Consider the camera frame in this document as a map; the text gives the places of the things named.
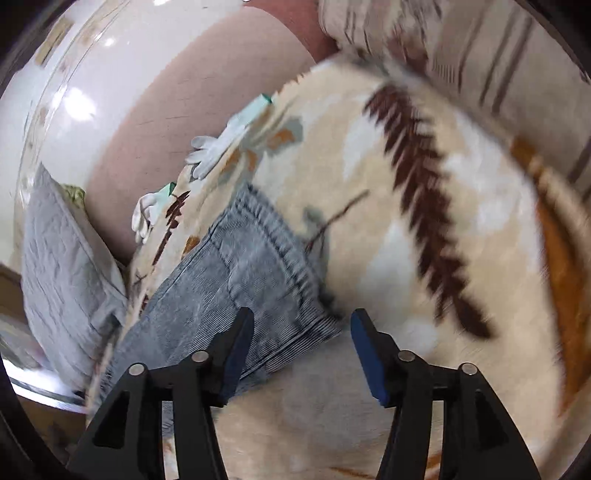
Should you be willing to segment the grey denim pants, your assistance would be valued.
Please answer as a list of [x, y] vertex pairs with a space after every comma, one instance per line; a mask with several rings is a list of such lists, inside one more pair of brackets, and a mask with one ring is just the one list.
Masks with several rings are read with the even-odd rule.
[[91, 402], [96, 411], [135, 362], [148, 368], [175, 365], [211, 344], [238, 310], [249, 308], [254, 331], [238, 393], [283, 379], [281, 406], [294, 426], [322, 430], [334, 422], [334, 401], [320, 360], [297, 360], [342, 330], [317, 259], [250, 184], [228, 207], [148, 300], [138, 321], [116, 344]]

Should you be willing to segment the grey quilted pillow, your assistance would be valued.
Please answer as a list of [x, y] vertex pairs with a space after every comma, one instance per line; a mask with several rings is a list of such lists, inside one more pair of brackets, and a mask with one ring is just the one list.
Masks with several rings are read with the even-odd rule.
[[21, 288], [29, 327], [52, 369], [72, 390], [86, 390], [124, 323], [126, 289], [84, 210], [44, 166], [24, 218]]

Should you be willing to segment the white work glove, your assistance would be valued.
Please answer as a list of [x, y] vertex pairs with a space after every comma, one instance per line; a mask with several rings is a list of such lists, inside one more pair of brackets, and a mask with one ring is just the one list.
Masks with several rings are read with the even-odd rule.
[[203, 180], [221, 160], [236, 139], [242, 138], [253, 122], [270, 109], [273, 104], [270, 96], [260, 94], [242, 110], [228, 119], [221, 134], [217, 137], [195, 136], [190, 141], [192, 151], [186, 156], [185, 164], [191, 167], [190, 182]]
[[131, 230], [136, 244], [145, 244], [150, 229], [168, 202], [169, 196], [176, 187], [175, 182], [164, 185], [160, 190], [140, 197], [131, 217]]

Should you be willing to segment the beige leaf print blanket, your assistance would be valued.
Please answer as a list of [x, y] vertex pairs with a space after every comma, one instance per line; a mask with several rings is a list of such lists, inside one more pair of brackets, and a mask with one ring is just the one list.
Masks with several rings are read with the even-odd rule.
[[332, 60], [284, 85], [203, 180], [184, 168], [131, 264], [117, 342], [250, 184], [317, 259], [342, 330], [320, 360], [335, 420], [287, 421], [283, 368], [214, 415], [233, 479], [371, 479], [393, 412], [370, 395], [349, 314], [426, 361], [476, 364], [545, 479], [590, 435], [590, 215], [540, 158], [491, 137], [418, 79]]

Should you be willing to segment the beige striped pillow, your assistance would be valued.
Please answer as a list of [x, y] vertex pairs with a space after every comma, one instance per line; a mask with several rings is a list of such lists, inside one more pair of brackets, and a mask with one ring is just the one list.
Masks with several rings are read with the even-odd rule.
[[590, 200], [590, 70], [524, 1], [322, 1], [344, 50], [426, 78]]

